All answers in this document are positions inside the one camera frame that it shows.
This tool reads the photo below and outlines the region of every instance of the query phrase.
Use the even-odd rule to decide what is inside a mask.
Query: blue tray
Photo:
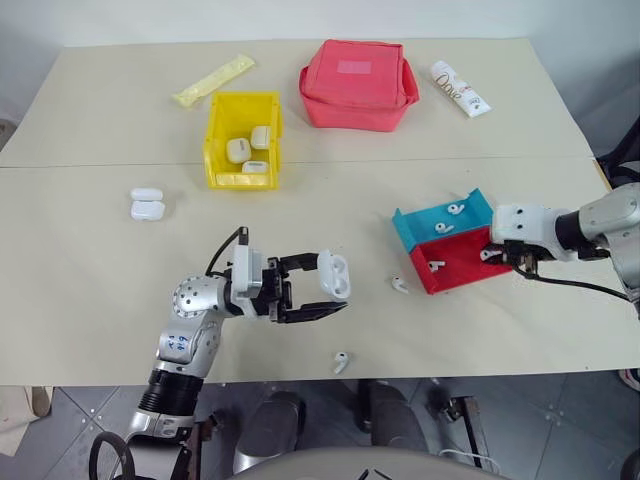
[[[464,210],[458,215],[449,213],[447,208],[453,204],[464,205]],[[480,189],[476,188],[464,200],[443,203],[437,207],[407,214],[403,214],[398,208],[392,220],[407,253],[411,253],[422,243],[490,226],[492,216],[493,210]],[[437,223],[453,225],[454,228],[447,233],[438,233],[435,231]]]

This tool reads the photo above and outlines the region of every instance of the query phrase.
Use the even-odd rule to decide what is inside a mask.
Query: white wall
[[[526,36],[601,153],[640,114],[639,25],[639,0],[0,0],[0,116],[22,118],[61,46]]]

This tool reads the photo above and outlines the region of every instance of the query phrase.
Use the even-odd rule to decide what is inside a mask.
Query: white table
[[[226,321],[210,381],[331,378],[337,351],[353,355],[343,377],[637,365],[640,322],[629,304],[515,274],[428,296],[392,227],[396,207],[433,205],[476,186],[493,204],[576,208],[605,193],[589,160],[554,164],[555,175],[541,159],[286,164],[281,190],[266,194],[212,193],[199,165],[2,169],[0,381],[144,382],[172,290],[202,272],[240,224],[266,255],[324,247],[343,254],[353,295],[347,309],[315,323]],[[128,217],[127,192],[140,184],[164,188],[166,219]],[[19,208],[9,199],[20,199]],[[287,226],[276,229],[283,218]],[[620,288],[607,261],[555,262],[542,271]],[[394,273],[407,279],[410,295],[390,287]],[[296,301],[323,298],[312,273],[293,281]]]
[[[394,133],[310,128],[298,74],[321,41],[231,42],[63,50],[4,166],[202,163],[209,98],[170,98],[243,52],[258,66],[224,90],[281,93],[283,162],[590,157],[582,133],[525,39],[403,40],[421,100]],[[444,59],[494,111],[468,119],[427,77]]]
[[[306,63],[320,42],[64,51],[0,154],[0,384],[143,383],[177,282],[202,272],[239,225],[268,256],[325,247],[345,255],[353,296],[315,323],[226,321],[210,381],[333,378],[337,351],[353,356],[343,377],[638,366],[640,323],[630,305],[606,295],[514,274],[424,293],[390,221],[396,207],[480,187],[493,205],[577,208],[606,189],[526,41],[403,43],[423,100],[392,134],[307,124],[290,65]],[[186,111],[169,99],[240,51],[259,67],[228,88],[282,92],[276,192],[207,189],[207,105]],[[423,76],[439,58],[495,111],[468,120],[441,96]],[[128,217],[128,191],[140,185],[165,191],[163,221]],[[608,261],[542,271],[620,289]],[[390,287],[392,274],[411,295]],[[293,281],[298,303],[323,299],[313,273]]]

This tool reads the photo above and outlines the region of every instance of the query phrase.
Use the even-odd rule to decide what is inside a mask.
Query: pink insulated bag
[[[300,72],[300,95],[316,127],[393,131],[418,86],[402,45],[327,40]]]

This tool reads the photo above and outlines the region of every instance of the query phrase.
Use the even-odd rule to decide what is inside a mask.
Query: yellow plastic bin
[[[268,125],[268,150],[252,149],[251,159],[268,162],[266,173],[242,173],[227,159],[227,141],[251,138],[253,127]],[[210,188],[272,190],[278,188],[282,111],[278,92],[217,92],[213,95],[204,139],[204,167]]]

